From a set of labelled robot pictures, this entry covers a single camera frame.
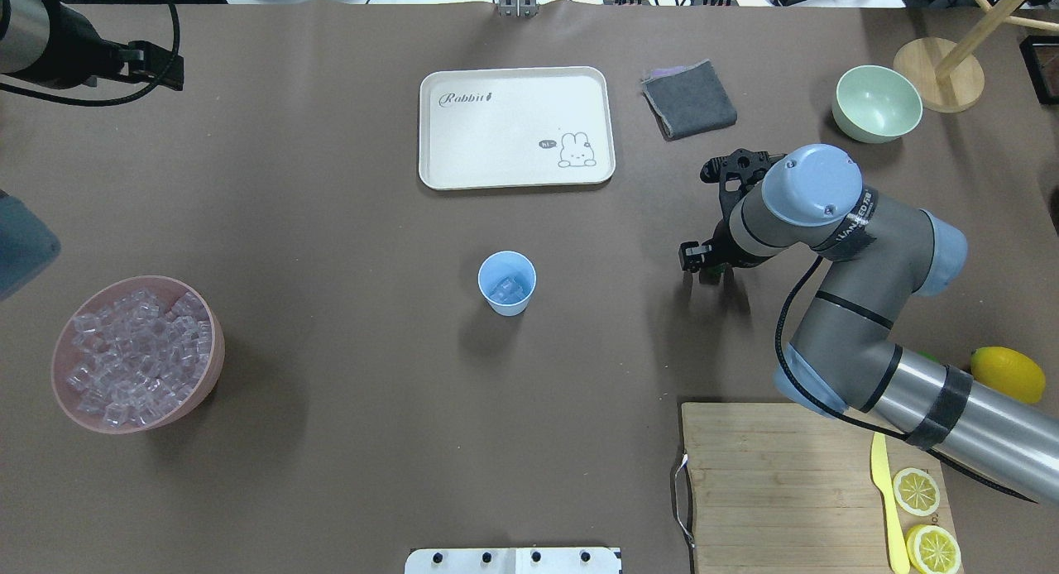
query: whole lemon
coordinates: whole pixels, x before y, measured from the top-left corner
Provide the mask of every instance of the whole lemon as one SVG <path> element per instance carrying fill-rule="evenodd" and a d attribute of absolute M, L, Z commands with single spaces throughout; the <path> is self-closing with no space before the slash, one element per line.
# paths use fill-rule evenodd
<path fill-rule="evenodd" d="M 1004 346 L 985 346 L 971 354 L 975 380 L 1022 402 L 1044 394 L 1044 371 L 1033 359 Z"/>

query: bowl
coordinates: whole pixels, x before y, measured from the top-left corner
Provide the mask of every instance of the bowl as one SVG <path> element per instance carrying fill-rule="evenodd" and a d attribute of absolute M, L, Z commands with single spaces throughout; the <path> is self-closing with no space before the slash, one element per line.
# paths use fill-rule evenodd
<path fill-rule="evenodd" d="M 895 70 L 858 66 L 840 77 L 831 114 L 846 136 L 882 144 L 919 125 L 923 103 L 916 87 Z"/>
<path fill-rule="evenodd" d="M 120 300 L 123 297 L 142 288 L 148 288 L 151 291 L 155 291 L 158 295 L 160 304 L 164 308 L 170 307 L 174 303 L 176 303 L 176 300 L 179 300 L 185 293 L 190 292 L 193 295 L 196 295 L 196 298 L 202 303 L 202 306 L 205 308 L 205 313 L 209 317 L 212 333 L 211 351 L 207 359 L 207 366 L 202 377 L 199 379 L 197 384 L 195 384 L 187 398 L 181 401 L 176 409 L 163 414 L 155 423 L 144 426 L 125 423 L 119 427 L 110 427 L 109 425 L 103 423 L 103 415 L 90 415 L 78 411 L 77 406 L 80 401 L 80 394 L 66 383 L 67 375 L 69 375 L 70 372 L 77 366 L 85 355 L 83 351 L 73 345 L 73 338 L 77 333 L 74 326 L 74 318 L 87 312 L 96 312 L 103 307 L 110 306 L 116 300 Z M 98 293 L 95 293 L 95 295 L 93 295 L 90 300 L 87 300 L 87 302 L 85 302 L 84 305 L 82 305 L 76 312 L 70 317 L 70 320 L 67 321 L 66 326 L 62 328 L 62 333 L 59 335 L 58 341 L 55 343 L 55 352 L 52 355 L 52 390 L 55 393 L 55 399 L 58 401 L 59 407 L 62 408 L 62 412 L 65 412 L 68 417 L 73 419 L 74 423 L 84 428 L 98 433 L 109 434 L 146 431 L 172 424 L 195 409 L 197 405 L 199 405 L 213 390 L 213 387 L 216 384 L 217 378 L 220 375 L 220 367 L 223 362 L 225 336 L 221 333 L 220 323 L 217 321 L 217 317 L 213 313 L 213 310 L 210 309 L 210 306 L 205 303 L 205 300 L 202 299 L 202 295 L 200 295 L 198 291 L 184 283 L 181 283 L 181 281 L 169 279 L 167 276 L 134 276 L 132 279 L 121 281 L 120 283 L 114 283 Z"/>

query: blue cup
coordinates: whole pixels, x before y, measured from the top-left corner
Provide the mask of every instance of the blue cup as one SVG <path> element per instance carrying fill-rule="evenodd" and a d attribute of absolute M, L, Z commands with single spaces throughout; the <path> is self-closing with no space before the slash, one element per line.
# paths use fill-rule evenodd
<path fill-rule="evenodd" d="M 489 307 L 501 316 L 518 316 L 526 308 L 537 271 L 526 256 L 518 252 L 497 252 L 485 258 L 478 269 L 478 289 Z"/>

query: gray cloth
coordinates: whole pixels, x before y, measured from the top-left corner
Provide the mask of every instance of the gray cloth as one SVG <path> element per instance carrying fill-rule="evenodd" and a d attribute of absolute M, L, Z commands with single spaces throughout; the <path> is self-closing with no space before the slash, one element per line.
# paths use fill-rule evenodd
<path fill-rule="evenodd" d="M 735 107 L 708 59 L 690 68 L 653 70 L 643 87 L 669 140 L 735 124 Z"/>

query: metal handle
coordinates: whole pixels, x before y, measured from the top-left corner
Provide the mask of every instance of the metal handle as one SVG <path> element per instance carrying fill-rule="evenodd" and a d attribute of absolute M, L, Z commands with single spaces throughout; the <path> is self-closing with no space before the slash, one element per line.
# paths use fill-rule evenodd
<path fill-rule="evenodd" d="M 680 525 L 680 530 L 684 533 L 684 539 L 687 541 L 687 546 L 692 548 L 692 550 L 694 551 L 695 548 L 696 548 L 696 544 L 695 544 L 695 535 L 692 535 L 692 532 L 688 531 L 688 528 L 687 528 L 688 526 L 692 525 L 690 508 L 688 509 L 687 524 L 685 525 L 684 521 L 680 519 L 680 501 L 677 499 L 677 480 L 680 479 L 680 471 L 684 471 L 684 477 L 685 477 L 685 481 L 687 482 L 687 487 L 688 487 L 688 489 L 690 489 L 692 488 L 692 476 L 688 474 L 688 472 L 687 472 L 687 453 L 686 452 L 684 453 L 684 456 L 681 456 L 680 464 L 677 465 L 677 468 L 675 468 L 674 471 L 672 471 L 672 514 L 674 514 L 674 517 L 677 518 L 677 524 Z M 690 492 L 687 496 L 688 496 L 688 504 L 690 504 L 690 498 L 692 498 Z"/>

